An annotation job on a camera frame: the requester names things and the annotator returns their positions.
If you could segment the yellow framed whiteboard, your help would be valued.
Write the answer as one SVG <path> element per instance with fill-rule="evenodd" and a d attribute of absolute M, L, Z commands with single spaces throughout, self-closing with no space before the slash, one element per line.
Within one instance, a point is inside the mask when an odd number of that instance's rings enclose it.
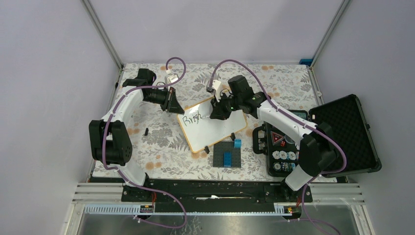
<path fill-rule="evenodd" d="M 183 115 L 177 115 L 192 153 L 200 152 L 205 146 L 210 147 L 248 126 L 247 118 L 240 110 L 232 112 L 227 120 L 201 119 L 201 116 L 209 116 L 212 111 L 210 100 L 208 98 L 196 103 L 186 108 Z"/>

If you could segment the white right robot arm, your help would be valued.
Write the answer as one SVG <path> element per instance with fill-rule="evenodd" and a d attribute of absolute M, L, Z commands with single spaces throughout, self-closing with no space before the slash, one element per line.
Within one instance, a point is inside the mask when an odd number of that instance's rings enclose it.
<path fill-rule="evenodd" d="M 230 94 L 222 94 L 222 84 L 210 80 L 207 92 L 211 100 L 210 119 L 227 120 L 232 112 L 243 111 L 282 131 L 300 148 L 299 163 L 284 179 L 281 197 L 288 202 L 300 195 L 300 189 L 320 175 L 337 157 L 335 142 L 330 138 L 332 128 L 301 119 L 272 101 L 265 92 L 254 92 L 247 79 L 238 75 L 228 81 Z"/>

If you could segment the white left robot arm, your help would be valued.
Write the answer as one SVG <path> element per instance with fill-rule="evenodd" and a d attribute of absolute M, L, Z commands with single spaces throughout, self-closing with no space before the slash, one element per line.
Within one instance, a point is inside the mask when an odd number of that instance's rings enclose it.
<path fill-rule="evenodd" d="M 183 77 L 168 71 L 164 83 L 155 85 L 156 74 L 149 69 L 139 69 L 133 79 L 126 79 L 108 113 L 89 123 L 92 158 L 103 164 L 106 170 L 117 172 L 124 183 L 134 187 L 133 195 L 140 201 L 151 197 L 149 177 L 137 164 L 130 162 L 133 146 L 127 131 L 127 123 L 134 108 L 143 102 L 158 104 L 168 113 L 184 114 L 173 87 Z"/>

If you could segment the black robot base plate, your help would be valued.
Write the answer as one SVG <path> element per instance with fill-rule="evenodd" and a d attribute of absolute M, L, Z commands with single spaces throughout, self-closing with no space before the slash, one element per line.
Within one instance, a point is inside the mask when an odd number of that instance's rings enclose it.
<path fill-rule="evenodd" d="M 151 192 L 137 187 L 123 186 L 122 202 L 155 206 L 156 212 L 275 212 L 274 204 L 311 203 L 311 191 L 292 191 L 279 182 L 259 181 L 199 181 L 148 180 Z"/>

